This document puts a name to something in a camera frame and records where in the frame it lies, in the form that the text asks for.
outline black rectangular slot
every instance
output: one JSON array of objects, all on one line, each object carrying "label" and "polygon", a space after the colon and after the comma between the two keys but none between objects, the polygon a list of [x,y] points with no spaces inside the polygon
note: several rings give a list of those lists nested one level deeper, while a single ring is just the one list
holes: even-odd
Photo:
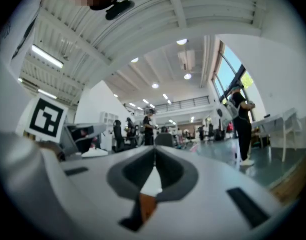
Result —
[{"label": "black rectangular slot", "polygon": [[243,216],[255,228],[266,220],[269,216],[240,188],[233,188],[227,191]]},{"label": "black rectangular slot", "polygon": [[71,169],[71,170],[66,170],[66,171],[64,171],[64,173],[66,174],[66,176],[69,177],[69,176],[84,173],[84,172],[87,172],[87,171],[88,171],[87,168],[79,167],[79,168],[75,168],[75,169]]}]

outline sneaker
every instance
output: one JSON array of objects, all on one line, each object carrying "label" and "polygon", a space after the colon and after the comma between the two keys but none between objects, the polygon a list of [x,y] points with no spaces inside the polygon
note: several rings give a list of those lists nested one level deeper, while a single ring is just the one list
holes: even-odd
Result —
[{"label": "sneaker", "polygon": [[241,163],[239,165],[240,166],[253,166],[254,165],[254,161],[252,161],[250,159],[246,159],[244,161],[241,161]]}]

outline gray floor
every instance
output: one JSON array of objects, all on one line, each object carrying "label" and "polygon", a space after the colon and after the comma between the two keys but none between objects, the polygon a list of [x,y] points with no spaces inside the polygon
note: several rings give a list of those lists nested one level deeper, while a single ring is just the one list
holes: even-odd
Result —
[{"label": "gray floor", "polygon": [[266,188],[273,188],[287,177],[306,155],[306,149],[288,149],[286,160],[282,163],[282,152],[280,148],[253,148],[251,159],[255,162],[252,167],[240,167],[235,162],[235,153],[239,156],[238,140],[230,139],[221,142],[199,143],[197,151],[199,156],[215,159],[234,167],[236,170],[253,178],[256,182]]}]

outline sleeve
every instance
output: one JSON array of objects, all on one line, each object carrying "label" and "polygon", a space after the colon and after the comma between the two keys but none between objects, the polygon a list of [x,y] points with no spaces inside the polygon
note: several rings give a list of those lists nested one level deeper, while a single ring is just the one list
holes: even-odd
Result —
[{"label": "sleeve", "polygon": [[234,101],[235,101],[235,106],[238,107],[242,102],[246,101],[246,99],[244,99],[243,95],[240,93],[236,93],[233,97]]},{"label": "sleeve", "polygon": [[149,121],[148,121],[148,117],[147,117],[147,116],[144,118],[143,124],[144,124],[144,125],[148,125],[148,124],[149,124]]}]

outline fluorescent light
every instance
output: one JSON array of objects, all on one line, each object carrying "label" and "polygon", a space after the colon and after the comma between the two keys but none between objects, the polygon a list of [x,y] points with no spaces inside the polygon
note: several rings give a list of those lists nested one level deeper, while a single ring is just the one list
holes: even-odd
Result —
[{"label": "fluorescent light", "polygon": [[181,46],[183,46],[186,43],[187,43],[187,39],[183,39],[183,40],[177,41],[177,44],[181,45]]},{"label": "fluorescent light", "polygon": [[45,53],[43,50],[41,50],[37,46],[32,45],[32,51],[34,53],[38,54],[40,57],[43,57],[44,59],[46,59],[50,63],[54,64],[55,66],[59,67],[60,69],[63,68],[63,64],[59,60],[57,60],[54,57],[50,56],[49,54]]},{"label": "fluorescent light", "polygon": [[185,80],[190,80],[192,78],[192,75],[191,74],[186,74],[185,76],[184,76],[184,79]]},{"label": "fluorescent light", "polygon": [[57,99],[56,96],[51,95],[50,93],[45,92],[45,91],[43,91],[43,90],[41,90],[41,89],[38,89],[38,92],[39,92],[40,94],[46,95],[46,96],[48,96],[48,97],[50,97],[50,98]]}]

